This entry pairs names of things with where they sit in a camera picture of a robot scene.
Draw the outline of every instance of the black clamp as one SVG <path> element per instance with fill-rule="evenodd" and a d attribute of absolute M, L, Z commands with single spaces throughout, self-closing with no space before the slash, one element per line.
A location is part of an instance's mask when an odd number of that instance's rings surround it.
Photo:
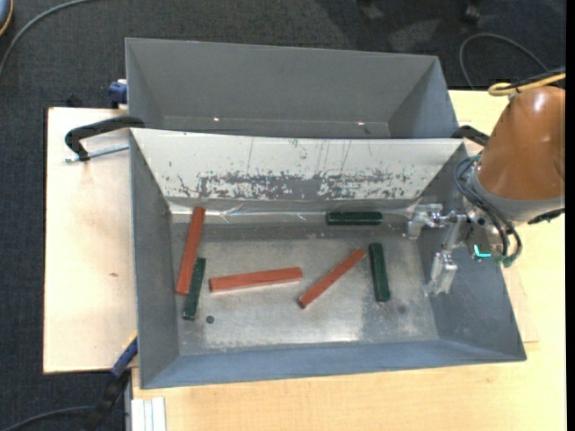
<path fill-rule="evenodd" d="M 86 162 L 90 159 L 88 151 L 80 143 L 81 139 L 86 139 L 87 137 L 98 136 L 100 134 L 109 133 L 111 131 L 117 131 L 123 128 L 145 128 L 144 121 L 137 117 L 130 117 L 129 115 L 123 115 L 121 117 L 116 117 L 113 119 L 105 119 L 104 121 L 98 121 L 97 123 L 92 123 L 91 125 L 82 126 L 79 128 L 70 129 L 65 137 L 65 142 L 70 150 L 78 155 L 81 162 Z"/>

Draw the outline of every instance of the red block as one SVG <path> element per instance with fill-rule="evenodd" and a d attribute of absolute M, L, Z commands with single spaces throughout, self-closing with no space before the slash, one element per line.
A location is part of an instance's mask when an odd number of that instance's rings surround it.
<path fill-rule="evenodd" d="M 209 290 L 210 292 L 220 292 L 254 286 L 269 286 L 296 281 L 303 276 L 304 274 L 300 267 L 292 267 L 255 271 L 227 277 L 212 277 L 209 280 Z"/>
<path fill-rule="evenodd" d="M 306 308 L 308 304 L 323 294 L 329 286 L 340 279 L 345 273 L 350 271 L 364 257 L 366 257 L 366 252 L 363 249 L 355 249 L 339 265 L 337 265 L 332 271 L 325 275 L 325 277 L 315 283 L 305 294 L 297 299 L 299 306 Z"/>
<path fill-rule="evenodd" d="M 186 247 L 183 250 L 183 257 L 181 258 L 178 284 L 176 285 L 176 294 L 178 295 L 187 295 L 190 291 L 191 274 L 194 271 L 194 264 L 196 263 L 199 237 L 201 236 L 201 228 L 204 224 L 205 215 L 206 209 L 203 207 L 194 207 Z"/>

